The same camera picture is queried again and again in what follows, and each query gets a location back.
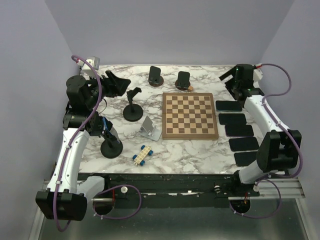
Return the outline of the black phone teal case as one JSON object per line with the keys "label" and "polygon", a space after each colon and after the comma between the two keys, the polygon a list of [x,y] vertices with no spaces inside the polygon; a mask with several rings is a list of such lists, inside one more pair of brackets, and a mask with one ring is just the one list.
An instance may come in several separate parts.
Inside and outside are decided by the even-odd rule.
{"label": "black phone teal case", "polygon": [[220,112],[241,112],[243,109],[238,101],[217,100],[215,106]]}

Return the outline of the black phone pink case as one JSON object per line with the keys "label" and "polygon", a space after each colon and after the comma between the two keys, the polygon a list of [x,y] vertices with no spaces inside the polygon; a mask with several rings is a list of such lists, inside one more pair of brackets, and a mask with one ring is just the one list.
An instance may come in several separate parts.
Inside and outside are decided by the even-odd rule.
{"label": "black phone pink case", "polygon": [[251,125],[228,124],[225,125],[225,133],[228,137],[253,137],[254,131]]}

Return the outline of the black phone second row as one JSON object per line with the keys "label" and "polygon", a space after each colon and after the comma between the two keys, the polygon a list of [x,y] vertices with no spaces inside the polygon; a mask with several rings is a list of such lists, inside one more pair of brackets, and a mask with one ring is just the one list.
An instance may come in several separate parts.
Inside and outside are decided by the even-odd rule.
{"label": "black phone second row", "polygon": [[258,141],[254,136],[231,138],[228,142],[233,152],[254,151],[259,149]]}

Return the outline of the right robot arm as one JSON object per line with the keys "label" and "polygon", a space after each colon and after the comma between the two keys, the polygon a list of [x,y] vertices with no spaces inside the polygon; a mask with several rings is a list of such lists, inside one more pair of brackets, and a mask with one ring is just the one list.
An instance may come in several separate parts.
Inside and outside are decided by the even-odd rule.
{"label": "right robot arm", "polygon": [[285,125],[267,102],[268,96],[254,87],[254,82],[262,78],[258,75],[261,67],[262,63],[237,64],[219,78],[223,81],[231,76],[225,82],[226,89],[250,113],[263,134],[255,161],[237,171],[238,179],[230,183],[230,191],[236,196],[247,192],[248,184],[268,175],[290,179],[296,177],[303,167],[301,133]]}

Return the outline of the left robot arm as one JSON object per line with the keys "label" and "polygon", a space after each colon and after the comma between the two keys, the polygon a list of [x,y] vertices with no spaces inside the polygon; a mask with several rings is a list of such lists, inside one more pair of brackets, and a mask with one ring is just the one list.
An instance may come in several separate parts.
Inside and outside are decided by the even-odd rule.
{"label": "left robot arm", "polygon": [[119,78],[110,70],[100,78],[85,79],[74,75],[66,81],[68,104],[63,117],[60,152],[46,190],[36,194],[35,202],[49,220],[81,221],[89,201],[98,195],[107,197],[111,185],[100,176],[90,176],[78,183],[83,152],[90,137],[103,137],[103,152],[109,158],[123,150],[113,124],[99,115],[97,108],[105,97],[121,97],[131,81]]}

